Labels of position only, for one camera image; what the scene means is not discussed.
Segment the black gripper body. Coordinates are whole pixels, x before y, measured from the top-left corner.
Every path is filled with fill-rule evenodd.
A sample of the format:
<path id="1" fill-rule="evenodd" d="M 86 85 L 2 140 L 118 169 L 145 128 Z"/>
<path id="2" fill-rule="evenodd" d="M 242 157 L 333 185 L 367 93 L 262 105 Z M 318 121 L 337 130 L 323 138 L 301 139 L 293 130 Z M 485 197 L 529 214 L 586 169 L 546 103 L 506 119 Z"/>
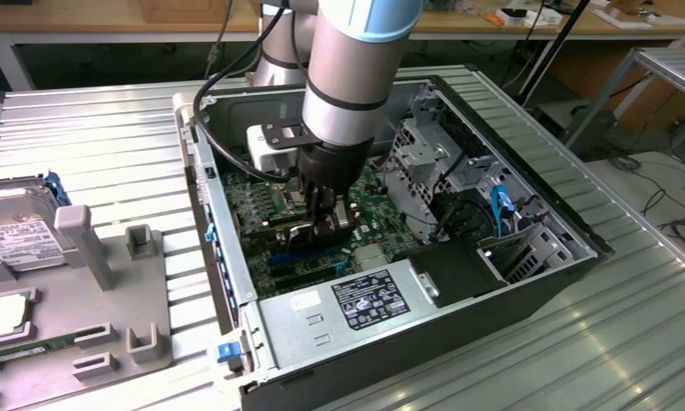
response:
<path id="1" fill-rule="evenodd" d="M 305 198 L 333 200 L 346 195 L 362 173 L 373 139 L 351 146 L 331 143 L 305 145 L 298 149 L 298 179 Z"/>

